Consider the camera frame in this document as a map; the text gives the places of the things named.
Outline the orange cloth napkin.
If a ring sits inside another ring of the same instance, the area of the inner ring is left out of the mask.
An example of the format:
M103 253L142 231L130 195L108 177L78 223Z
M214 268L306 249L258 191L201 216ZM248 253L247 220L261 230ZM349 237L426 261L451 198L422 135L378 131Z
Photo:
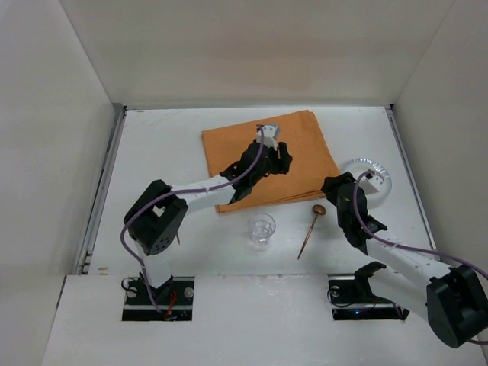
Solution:
M315 114L308 110L203 131L210 176L223 171L241 157L256 134L257 124L280 126L279 140L287 144L293 158L290 171L286 175L263 178L243 200L231 205L217 205L217 213L322 197L321 187L325 178L336 177L340 172Z

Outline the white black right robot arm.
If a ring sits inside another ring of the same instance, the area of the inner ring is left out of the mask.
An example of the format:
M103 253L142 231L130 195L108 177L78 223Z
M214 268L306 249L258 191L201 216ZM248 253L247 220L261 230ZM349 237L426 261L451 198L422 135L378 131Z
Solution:
M424 319L440 341L451 348L487 328L487 295L480 283L486 271L461 258L408 246L368 213L362 178L346 172L327 177L321 188L336 208L347 242L372 262L355 272L365 297L390 300Z

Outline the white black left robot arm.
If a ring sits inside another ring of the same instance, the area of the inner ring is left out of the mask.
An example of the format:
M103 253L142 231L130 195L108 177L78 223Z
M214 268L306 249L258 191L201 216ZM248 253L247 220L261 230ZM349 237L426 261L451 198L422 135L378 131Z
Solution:
M126 213L120 233L122 246L140 264L145 284L156 292L172 280L160 254L172 244L187 215L242 201L263 178L286 175L292 160L285 142L274 148L254 140L240 160L206 181L181 187L153 181Z

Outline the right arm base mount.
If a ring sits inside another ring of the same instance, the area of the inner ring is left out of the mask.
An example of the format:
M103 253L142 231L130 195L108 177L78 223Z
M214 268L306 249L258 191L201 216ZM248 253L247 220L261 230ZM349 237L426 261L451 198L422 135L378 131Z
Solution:
M376 273L386 268L380 262L371 262L353 274L329 277L326 296L332 307L332 318L335 321L405 321L410 314L408 309L371 290L370 278L377 279Z

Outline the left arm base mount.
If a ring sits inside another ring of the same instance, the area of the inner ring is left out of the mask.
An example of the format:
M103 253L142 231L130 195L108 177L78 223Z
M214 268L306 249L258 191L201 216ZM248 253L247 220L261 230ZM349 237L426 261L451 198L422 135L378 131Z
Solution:
M142 276L121 282L125 292L121 319L125 322L189 322L193 316L194 277L173 277L158 289L152 289L151 302Z

